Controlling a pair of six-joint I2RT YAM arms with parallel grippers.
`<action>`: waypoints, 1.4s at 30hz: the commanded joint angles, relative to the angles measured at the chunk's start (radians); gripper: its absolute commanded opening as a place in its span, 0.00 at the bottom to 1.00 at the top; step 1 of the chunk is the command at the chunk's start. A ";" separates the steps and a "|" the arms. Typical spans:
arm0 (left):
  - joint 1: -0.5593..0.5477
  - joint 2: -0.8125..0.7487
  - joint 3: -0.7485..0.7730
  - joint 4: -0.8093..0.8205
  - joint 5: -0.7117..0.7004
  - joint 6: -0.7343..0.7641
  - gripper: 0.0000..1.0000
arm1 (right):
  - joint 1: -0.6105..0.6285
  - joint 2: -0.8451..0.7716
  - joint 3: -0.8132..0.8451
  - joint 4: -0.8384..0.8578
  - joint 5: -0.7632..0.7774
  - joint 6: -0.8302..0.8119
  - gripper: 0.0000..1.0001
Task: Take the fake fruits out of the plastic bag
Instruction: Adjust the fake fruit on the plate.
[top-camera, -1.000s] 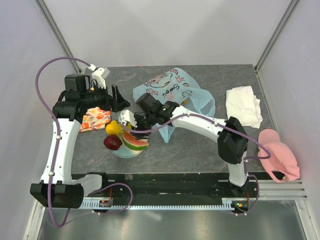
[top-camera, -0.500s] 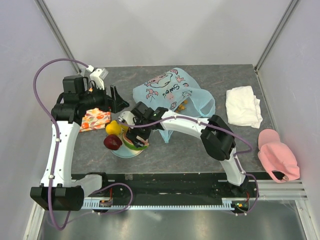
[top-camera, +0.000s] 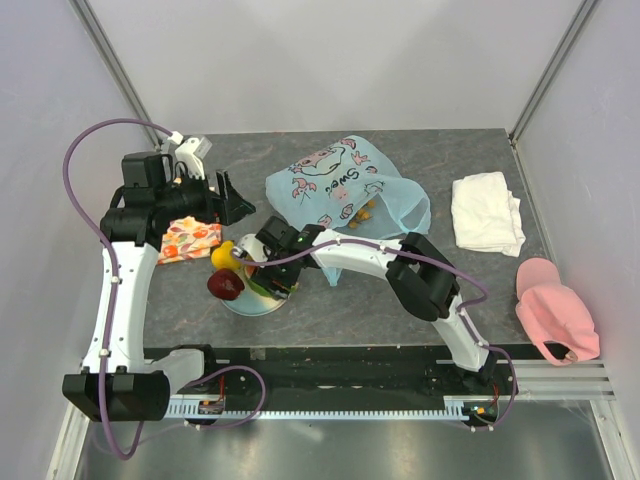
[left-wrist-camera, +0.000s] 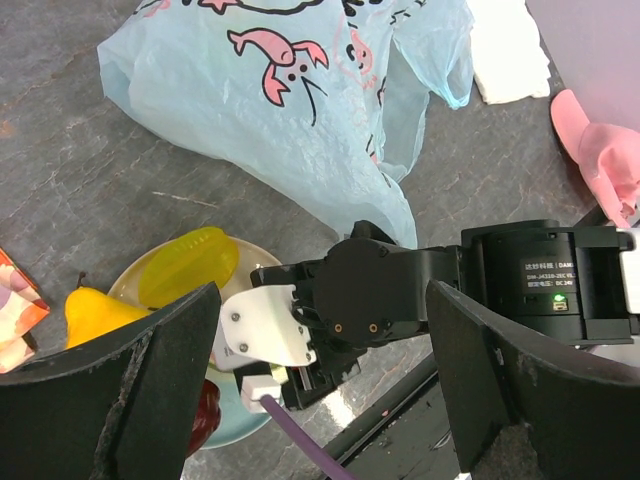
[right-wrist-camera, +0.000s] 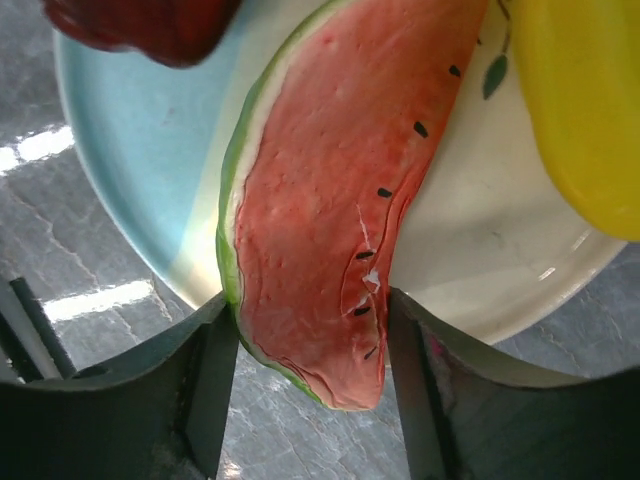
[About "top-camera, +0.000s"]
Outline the red fake apple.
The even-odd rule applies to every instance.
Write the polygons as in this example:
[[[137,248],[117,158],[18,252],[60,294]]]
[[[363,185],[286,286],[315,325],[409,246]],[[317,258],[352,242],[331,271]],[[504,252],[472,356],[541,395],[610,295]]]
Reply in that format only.
[[[233,270],[219,269],[208,279],[207,289],[218,299],[233,301],[245,290],[245,285]]]

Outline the yellow fake lemon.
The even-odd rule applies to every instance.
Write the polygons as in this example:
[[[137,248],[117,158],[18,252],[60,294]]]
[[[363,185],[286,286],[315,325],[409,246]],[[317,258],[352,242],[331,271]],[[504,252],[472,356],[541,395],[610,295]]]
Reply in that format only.
[[[228,240],[212,251],[210,260],[215,270],[238,271],[241,268],[241,263],[232,255],[233,249],[234,242]]]

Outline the light blue plastic bag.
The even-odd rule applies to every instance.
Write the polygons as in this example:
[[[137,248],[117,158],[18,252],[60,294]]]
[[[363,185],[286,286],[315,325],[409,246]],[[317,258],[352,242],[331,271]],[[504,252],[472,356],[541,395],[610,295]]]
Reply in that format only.
[[[403,177],[368,140],[350,135],[266,178],[266,196],[286,222],[388,239],[431,226],[431,202],[421,185]],[[349,220],[369,200],[372,218],[357,228]]]

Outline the fake watermelon slice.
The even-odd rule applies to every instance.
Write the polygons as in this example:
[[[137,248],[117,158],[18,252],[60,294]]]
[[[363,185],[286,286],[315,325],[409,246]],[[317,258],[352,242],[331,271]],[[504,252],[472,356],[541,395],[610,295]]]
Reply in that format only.
[[[265,289],[264,287],[262,287],[261,285],[255,283],[253,280],[249,279],[247,281],[247,285],[258,295],[266,297],[266,298],[270,298],[271,297],[271,293],[268,289]]]

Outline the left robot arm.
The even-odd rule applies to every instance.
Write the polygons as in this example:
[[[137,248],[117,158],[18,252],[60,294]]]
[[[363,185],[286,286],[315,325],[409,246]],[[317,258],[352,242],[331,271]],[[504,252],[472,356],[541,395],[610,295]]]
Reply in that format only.
[[[104,265],[93,339],[80,372],[64,376],[62,393],[95,422],[159,421],[181,388],[208,393],[220,378],[209,347],[180,346],[156,360],[144,356],[148,292],[162,237],[175,220],[229,226],[256,208],[227,172],[217,172],[211,188],[169,154],[128,154],[121,168],[123,184],[99,225]]]

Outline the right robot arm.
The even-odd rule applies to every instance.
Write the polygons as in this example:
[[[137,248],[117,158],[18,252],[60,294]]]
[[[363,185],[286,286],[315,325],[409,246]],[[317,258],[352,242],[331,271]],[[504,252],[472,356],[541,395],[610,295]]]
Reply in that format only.
[[[240,240],[239,258],[258,291],[286,299],[306,268],[348,270],[384,280],[406,312],[434,326],[458,368],[467,392],[483,392],[494,381],[496,354],[480,335],[467,308],[486,300],[465,300],[459,281],[473,279],[457,270],[427,238],[411,232],[402,239],[372,240],[320,224],[300,230],[271,217],[255,234]]]

